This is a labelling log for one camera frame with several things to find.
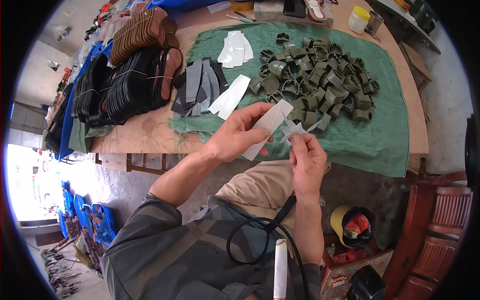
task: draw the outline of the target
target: pen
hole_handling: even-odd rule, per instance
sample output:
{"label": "pen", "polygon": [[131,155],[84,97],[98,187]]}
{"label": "pen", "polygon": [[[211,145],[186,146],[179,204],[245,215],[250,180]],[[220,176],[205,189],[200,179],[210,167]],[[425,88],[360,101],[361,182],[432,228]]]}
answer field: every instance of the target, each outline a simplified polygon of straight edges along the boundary
{"label": "pen", "polygon": [[253,19],[253,18],[251,18],[251,17],[249,17],[249,16],[247,16],[247,15],[244,15],[244,14],[241,13],[241,12],[234,12],[234,13],[236,13],[237,15],[242,16],[242,17],[244,17],[245,19],[250,20],[250,21],[252,21],[252,22],[256,22],[256,21],[257,21],[257,20],[255,20],[255,19]]}
{"label": "pen", "polygon": [[226,14],[225,16],[228,17],[228,18],[230,18],[230,19],[237,20],[237,21],[241,21],[241,22],[244,22],[244,23],[253,23],[253,22],[250,21],[250,20],[243,19],[243,18],[239,18],[239,17],[234,17],[234,16],[229,15],[229,14]]}

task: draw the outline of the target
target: white plastic jar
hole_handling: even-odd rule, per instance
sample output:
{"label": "white plastic jar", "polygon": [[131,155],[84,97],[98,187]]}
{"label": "white plastic jar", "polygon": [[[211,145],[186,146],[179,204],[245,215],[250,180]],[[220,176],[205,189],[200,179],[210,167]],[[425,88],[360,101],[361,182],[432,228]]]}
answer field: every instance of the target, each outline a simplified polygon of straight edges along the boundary
{"label": "white plastic jar", "polygon": [[355,6],[350,18],[348,19],[348,27],[350,30],[360,35],[365,30],[365,27],[367,27],[369,19],[370,14],[368,11],[364,10],[360,6]]}

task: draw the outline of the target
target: cigarette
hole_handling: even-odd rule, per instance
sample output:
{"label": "cigarette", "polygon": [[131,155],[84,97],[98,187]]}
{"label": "cigarette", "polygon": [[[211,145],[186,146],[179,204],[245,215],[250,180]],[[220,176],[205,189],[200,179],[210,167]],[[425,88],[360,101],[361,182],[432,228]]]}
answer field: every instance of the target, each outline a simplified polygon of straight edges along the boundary
{"label": "cigarette", "polygon": [[276,240],[275,273],[273,283],[273,299],[285,300],[287,297],[287,240]]}

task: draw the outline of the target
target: concrete floor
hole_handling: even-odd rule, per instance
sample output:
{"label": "concrete floor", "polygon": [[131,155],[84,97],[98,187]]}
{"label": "concrete floor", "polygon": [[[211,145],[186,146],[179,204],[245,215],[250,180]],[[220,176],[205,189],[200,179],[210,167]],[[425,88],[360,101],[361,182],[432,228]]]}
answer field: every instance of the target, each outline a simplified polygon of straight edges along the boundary
{"label": "concrete floor", "polygon": [[[167,168],[181,160],[176,155],[167,156]],[[214,195],[234,175],[256,165],[257,162],[237,159],[216,168],[195,190],[188,201],[178,209],[183,223],[206,204],[209,195]],[[122,172],[103,168],[88,161],[63,165],[60,174],[69,180],[72,192],[83,195],[86,203],[99,202],[111,207],[115,223],[120,228],[130,214],[140,205],[157,175],[138,171]],[[321,195],[326,201],[322,208],[322,225],[325,234],[334,234],[330,227],[332,211],[343,203],[364,206],[372,210],[377,219],[375,237],[380,247],[395,243],[405,216],[408,198],[392,178],[369,173],[343,165],[332,164],[325,175]]]}

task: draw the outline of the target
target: green cloth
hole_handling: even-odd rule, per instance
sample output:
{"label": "green cloth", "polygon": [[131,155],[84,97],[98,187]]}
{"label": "green cloth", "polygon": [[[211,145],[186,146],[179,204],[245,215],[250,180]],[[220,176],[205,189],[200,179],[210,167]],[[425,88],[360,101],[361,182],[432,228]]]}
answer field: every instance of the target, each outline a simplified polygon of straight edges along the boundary
{"label": "green cloth", "polygon": [[79,119],[73,119],[72,132],[68,147],[74,151],[88,153],[90,144],[95,136],[104,136],[110,133],[115,125],[105,125],[101,127],[90,127],[90,125],[80,122]]}
{"label": "green cloth", "polygon": [[[351,166],[365,171],[390,177],[403,177],[408,161],[408,117],[402,88],[396,75],[390,56],[385,50],[372,42],[362,40],[338,30],[294,23],[257,23],[221,27],[202,32],[186,54],[189,61],[203,57],[216,59],[223,48],[223,40],[228,31],[241,30],[250,42],[254,59],[233,69],[223,69],[225,77],[232,83],[240,74],[250,78],[259,76],[262,63],[259,53],[270,49],[277,53],[282,45],[276,44],[276,35],[286,33],[290,40],[301,46],[304,37],[328,36],[332,43],[338,43],[342,51],[350,52],[352,57],[361,57],[365,68],[371,72],[380,85],[380,91],[372,97],[375,113],[368,122],[350,120],[349,114],[342,111],[340,118],[331,121],[325,132],[313,130],[331,162]],[[254,95],[247,91],[238,108],[249,105]],[[185,133],[198,132],[200,139],[208,138],[222,125],[223,120],[216,115],[206,114],[197,117],[169,120],[172,129]],[[258,155],[255,160],[288,159],[290,146],[280,144],[283,133],[280,128],[275,132],[273,143],[267,143],[269,156]]]}

